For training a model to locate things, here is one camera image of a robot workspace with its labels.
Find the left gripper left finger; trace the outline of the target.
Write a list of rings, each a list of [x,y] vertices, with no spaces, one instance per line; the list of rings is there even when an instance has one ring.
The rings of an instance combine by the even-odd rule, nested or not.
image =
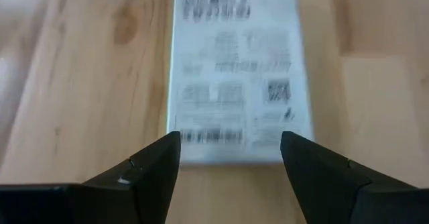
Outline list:
[[[2,223],[165,223],[180,165],[172,131],[82,183],[1,185]]]

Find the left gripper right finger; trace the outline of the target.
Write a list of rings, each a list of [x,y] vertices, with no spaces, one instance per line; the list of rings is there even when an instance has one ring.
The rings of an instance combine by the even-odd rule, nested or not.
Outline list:
[[[307,223],[427,223],[428,189],[417,188],[285,131],[284,166]]]

